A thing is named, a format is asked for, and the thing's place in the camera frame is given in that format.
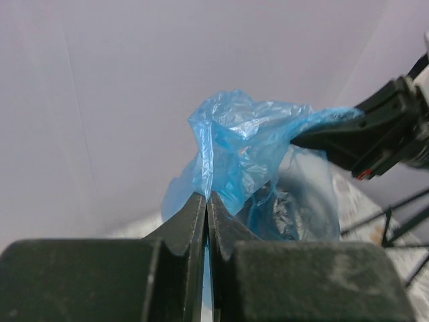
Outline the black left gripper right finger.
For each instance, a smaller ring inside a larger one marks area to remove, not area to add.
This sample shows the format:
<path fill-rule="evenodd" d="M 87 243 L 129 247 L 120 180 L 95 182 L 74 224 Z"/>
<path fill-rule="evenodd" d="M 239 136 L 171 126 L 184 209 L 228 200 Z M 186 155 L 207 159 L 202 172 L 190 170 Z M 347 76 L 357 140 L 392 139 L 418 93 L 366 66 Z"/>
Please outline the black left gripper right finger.
<path fill-rule="evenodd" d="M 206 206 L 215 321 L 414 321 L 379 246 L 263 241 L 213 193 Z"/>

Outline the blue plastic trash bag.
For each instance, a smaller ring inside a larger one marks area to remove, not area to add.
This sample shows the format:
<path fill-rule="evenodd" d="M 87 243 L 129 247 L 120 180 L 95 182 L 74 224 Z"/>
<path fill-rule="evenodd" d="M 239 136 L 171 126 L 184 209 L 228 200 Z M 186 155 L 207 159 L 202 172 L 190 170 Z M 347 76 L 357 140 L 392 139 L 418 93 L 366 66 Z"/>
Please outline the blue plastic trash bag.
<path fill-rule="evenodd" d="M 240 90 L 211 96 L 188 118 L 198 152 L 170 182 L 162 216 L 175 214 L 193 192 L 207 196 L 213 191 L 236 216 L 283 163 L 315 158 L 328 163 L 322 151 L 293 147 L 295 137 L 318 125 L 358 116 L 358 110 L 345 107 L 316 112 L 308 105 L 257 102 Z"/>

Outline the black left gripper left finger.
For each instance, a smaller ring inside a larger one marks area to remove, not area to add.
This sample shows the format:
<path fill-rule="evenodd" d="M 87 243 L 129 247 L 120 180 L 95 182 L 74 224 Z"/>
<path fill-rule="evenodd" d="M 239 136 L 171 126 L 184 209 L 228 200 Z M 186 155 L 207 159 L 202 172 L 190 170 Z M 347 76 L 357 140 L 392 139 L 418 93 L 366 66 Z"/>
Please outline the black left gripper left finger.
<path fill-rule="evenodd" d="M 2 321 L 199 321 L 206 201 L 139 239 L 22 239 L 1 254 Z"/>

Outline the dark grey trash bin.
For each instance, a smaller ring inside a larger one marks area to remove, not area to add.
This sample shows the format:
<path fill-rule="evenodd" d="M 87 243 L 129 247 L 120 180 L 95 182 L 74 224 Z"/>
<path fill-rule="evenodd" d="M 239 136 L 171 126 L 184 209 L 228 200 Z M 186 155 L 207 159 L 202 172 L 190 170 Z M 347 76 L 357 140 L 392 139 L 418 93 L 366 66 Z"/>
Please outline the dark grey trash bin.
<path fill-rule="evenodd" d="M 340 240 L 339 206 L 324 160 L 283 163 L 249 201 L 247 227 L 262 240 Z"/>

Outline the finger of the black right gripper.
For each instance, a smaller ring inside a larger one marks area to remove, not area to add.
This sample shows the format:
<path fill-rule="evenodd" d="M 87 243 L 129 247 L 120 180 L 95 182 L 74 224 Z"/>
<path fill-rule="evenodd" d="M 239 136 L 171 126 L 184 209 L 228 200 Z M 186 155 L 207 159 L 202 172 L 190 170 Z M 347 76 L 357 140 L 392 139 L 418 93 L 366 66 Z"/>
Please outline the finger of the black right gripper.
<path fill-rule="evenodd" d="M 356 106 L 356 118 L 318 125 L 295 137 L 301 148 L 322 150 L 357 180 L 385 174 L 422 156 L 422 88 L 408 78 L 389 81 Z"/>

